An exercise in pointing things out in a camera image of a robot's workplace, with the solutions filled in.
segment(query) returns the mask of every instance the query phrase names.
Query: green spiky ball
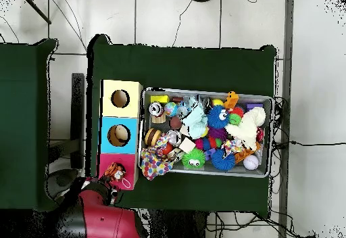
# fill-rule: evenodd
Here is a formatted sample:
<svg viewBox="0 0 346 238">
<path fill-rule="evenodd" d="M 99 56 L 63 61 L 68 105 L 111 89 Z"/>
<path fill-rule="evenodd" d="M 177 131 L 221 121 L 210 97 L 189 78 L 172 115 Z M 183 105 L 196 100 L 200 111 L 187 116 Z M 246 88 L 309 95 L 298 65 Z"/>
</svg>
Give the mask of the green spiky ball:
<svg viewBox="0 0 346 238">
<path fill-rule="evenodd" d="M 186 168 L 201 168 L 205 163 L 205 155 L 200 149 L 194 148 L 182 157 L 182 163 Z"/>
</svg>

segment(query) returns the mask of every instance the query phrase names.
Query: green table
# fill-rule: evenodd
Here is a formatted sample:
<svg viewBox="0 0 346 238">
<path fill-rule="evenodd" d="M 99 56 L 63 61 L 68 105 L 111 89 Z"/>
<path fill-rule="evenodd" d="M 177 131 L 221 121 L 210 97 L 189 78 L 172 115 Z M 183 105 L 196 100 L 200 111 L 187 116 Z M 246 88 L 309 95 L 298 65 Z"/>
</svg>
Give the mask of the green table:
<svg viewBox="0 0 346 238">
<path fill-rule="evenodd" d="M 88 46 L 86 169 L 96 173 L 101 79 L 139 81 L 144 87 L 274 95 L 273 46 L 251 49 L 161 48 L 110 45 L 96 35 Z M 168 173 L 148 181 L 140 172 L 119 206 L 268 214 L 268 177 Z"/>
</svg>

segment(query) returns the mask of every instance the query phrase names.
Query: green tablecloth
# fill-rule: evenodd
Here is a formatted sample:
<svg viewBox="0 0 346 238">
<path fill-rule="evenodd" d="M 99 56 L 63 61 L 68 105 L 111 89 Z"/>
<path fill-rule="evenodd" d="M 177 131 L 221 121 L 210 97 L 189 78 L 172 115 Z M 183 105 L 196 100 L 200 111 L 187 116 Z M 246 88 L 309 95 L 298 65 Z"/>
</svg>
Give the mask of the green tablecloth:
<svg viewBox="0 0 346 238">
<path fill-rule="evenodd" d="M 95 175 L 101 79 L 139 81 L 144 87 L 273 96 L 275 55 L 273 46 L 260 50 L 124 46 L 110 45 L 105 35 L 97 35 L 88 47 L 86 150 L 91 151 L 91 161 L 86 161 L 86 168 Z M 234 210 L 262 216 L 268 211 L 268 177 L 168 173 L 148 181 L 140 172 L 134 190 L 123 192 L 118 205 L 126 208 Z"/>
<path fill-rule="evenodd" d="M 57 41 L 0 43 L 0 208 L 50 209 L 47 58 Z"/>
</svg>

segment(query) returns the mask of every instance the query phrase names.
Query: blue spiky ball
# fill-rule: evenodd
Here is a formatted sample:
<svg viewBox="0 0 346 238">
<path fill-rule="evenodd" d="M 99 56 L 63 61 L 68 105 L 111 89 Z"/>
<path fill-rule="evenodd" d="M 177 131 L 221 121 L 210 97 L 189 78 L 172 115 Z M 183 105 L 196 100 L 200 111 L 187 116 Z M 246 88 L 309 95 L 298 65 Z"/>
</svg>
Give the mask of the blue spiky ball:
<svg viewBox="0 0 346 238">
<path fill-rule="evenodd" d="M 221 105 L 215 105 L 208 113 L 208 126 L 224 128 L 229 123 L 230 114 Z"/>
</svg>

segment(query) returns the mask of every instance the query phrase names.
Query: toy bin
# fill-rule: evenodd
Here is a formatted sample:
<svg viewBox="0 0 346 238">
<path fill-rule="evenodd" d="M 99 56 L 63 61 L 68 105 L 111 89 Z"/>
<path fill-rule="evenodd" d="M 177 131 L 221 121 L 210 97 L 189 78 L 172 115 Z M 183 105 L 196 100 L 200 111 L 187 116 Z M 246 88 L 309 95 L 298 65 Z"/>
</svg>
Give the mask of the toy bin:
<svg viewBox="0 0 346 238">
<path fill-rule="evenodd" d="M 175 90 L 175 89 L 157 89 L 146 88 L 141 95 L 141 105 L 143 111 L 141 113 L 141 121 L 139 126 L 139 157 L 141 156 L 141 149 L 147 147 L 144 142 L 145 133 L 149 128 L 156 128 L 161 132 L 166 133 L 171 128 L 169 125 L 169 118 L 162 124 L 154 124 L 151 121 L 151 115 L 149 113 L 149 105 L 151 103 L 151 96 L 168 95 L 169 97 L 196 97 L 199 95 L 201 98 L 210 97 L 211 99 L 222 99 L 226 101 L 228 93 L 216 93 L 216 92 L 201 92 L 201 91 L 188 91 L 188 90 Z M 266 120 L 261 128 L 264 129 L 264 140 L 260 143 L 263 145 L 262 160 L 259 161 L 259 166 L 256 170 L 247 170 L 243 162 L 239 162 L 229 171 L 221 171 L 214 168 L 212 161 L 208 160 L 204 166 L 200 169 L 186 169 L 182 162 L 174 164 L 173 169 L 170 172 L 182 172 L 190 174 L 209 174 L 209 175 L 221 175 L 221 176 L 243 176 L 253 178 L 264 178 L 270 173 L 271 157 L 272 157 L 272 140 L 273 140 L 273 121 L 274 121 L 274 100 L 268 96 L 259 95 L 239 95 L 237 105 L 246 109 L 247 104 L 255 103 L 262 104 L 266 113 Z M 138 159 L 139 166 L 141 165 L 141 159 Z"/>
</svg>

